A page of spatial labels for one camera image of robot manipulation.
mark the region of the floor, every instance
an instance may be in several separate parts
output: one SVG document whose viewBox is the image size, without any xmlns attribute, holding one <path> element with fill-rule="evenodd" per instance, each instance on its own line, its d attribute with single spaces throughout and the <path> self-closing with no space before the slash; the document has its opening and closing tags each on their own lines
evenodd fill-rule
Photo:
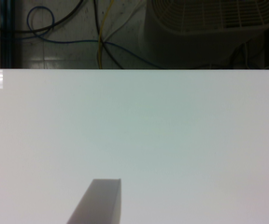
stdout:
<svg viewBox="0 0 269 224">
<path fill-rule="evenodd" d="M 117 0 L 111 8 L 106 20 L 104 35 L 120 26 L 129 16 L 134 6 L 140 0 Z M 99 19 L 105 15 L 110 0 L 99 0 Z M 28 30 L 26 17 L 28 12 L 37 6 L 44 6 L 52 10 L 55 20 L 66 16 L 77 4 L 78 0 L 17 0 L 16 1 L 16 28 Z M 138 46 L 138 33 L 145 19 L 146 4 L 144 1 L 129 20 L 129 22 L 113 35 L 108 41 L 117 43 L 129 51 L 144 57 Z M 38 9 L 32 16 L 34 28 L 51 24 L 51 15 L 47 10 Z M 57 41 L 72 41 L 84 39 L 97 39 L 94 21 L 93 1 L 85 0 L 79 12 L 67 23 L 56 28 L 46 38 Z M 262 39 L 259 36 L 251 44 L 251 54 L 260 50 Z M 128 52 L 116 47 L 108 47 L 111 53 L 125 68 L 149 69 L 153 66 L 146 64 Z M 32 69 L 97 69 L 96 43 L 77 43 L 70 45 L 57 45 L 32 39 L 16 44 L 17 66 Z M 256 64 L 262 66 L 263 54 L 257 59 Z M 118 68 L 107 54 L 103 55 L 104 68 Z"/>
</svg>

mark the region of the black cable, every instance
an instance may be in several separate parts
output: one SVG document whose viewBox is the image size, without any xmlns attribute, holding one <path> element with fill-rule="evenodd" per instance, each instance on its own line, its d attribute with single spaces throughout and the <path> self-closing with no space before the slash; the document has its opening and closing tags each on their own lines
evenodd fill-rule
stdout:
<svg viewBox="0 0 269 224">
<path fill-rule="evenodd" d="M 0 28 L 0 31 L 4 31 L 4 32 L 9 32 L 9 33 L 16 33 L 16 34 L 31 34 L 31 33 L 38 33 L 38 32 L 42 32 L 42 31 L 47 31 L 47 30 L 50 30 L 52 28 L 54 28 L 55 26 L 57 25 L 60 25 L 61 23 L 67 21 L 70 17 L 72 17 L 76 11 L 78 11 L 78 9 L 80 8 L 81 4 L 83 3 L 84 0 L 79 0 L 79 3 L 78 5 L 64 18 L 62 18 L 60 21 L 57 21 L 55 22 L 54 24 L 50 25 L 50 26 L 47 26 L 47 27 L 43 27 L 43 28 L 40 28 L 40 29 L 37 29 L 37 30 L 33 30 L 33 31 L 7 31 L 7 30 L 4 30 L 4 29 L 1 29 Z"/>
<path fill-rule="evenodd" d="M 96 29 L 97 29 L 97 33 L 99 35 L 100 33 L 100 28 L 99 28 L 99 21 L 98 21 L 98 8 L 97 8 L 97 4 L 96 4 L 96 0 L 93 0 L 94 2 L 94 11 L 95 11 L 95 25 L 96 25 Z M 100 38 L 100 41 L 102 43 L 102 47 L 106 50 L 106 53 L 108 54 L 108 56 L 111 58 L 111 60 L 113 60 L 113 62 L 120 68 L 120 69 L 124 69 L 118 62 L 117 60 L 114 58 L 114 56 L 109 52 L 107 46 L 104 43 L 103 38 Z"/>
</svg>

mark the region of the white fan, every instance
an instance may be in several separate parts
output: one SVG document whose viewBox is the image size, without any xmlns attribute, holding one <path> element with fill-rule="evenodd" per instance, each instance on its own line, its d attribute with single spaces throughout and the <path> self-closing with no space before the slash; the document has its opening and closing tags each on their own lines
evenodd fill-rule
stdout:
<svg viewBox="0 0 269 224">
<path fill-rule="evenodd" d="M 218 63 L 269 28 L 269 0 L 148 0 L 140 49 L 164 67 Z"/>
</svg>

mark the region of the white surface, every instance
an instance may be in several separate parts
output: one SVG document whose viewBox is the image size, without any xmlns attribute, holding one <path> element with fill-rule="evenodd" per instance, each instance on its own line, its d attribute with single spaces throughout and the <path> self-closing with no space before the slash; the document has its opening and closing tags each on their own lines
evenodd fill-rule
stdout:
<svg viewBox="0 0 269 224">
<path fill-rule="evenodd" d="M 121 224 L 269 223 L 269 71 L 4 71 L 0 224 L 61 224 L 121 178 Z"/>
</svg>

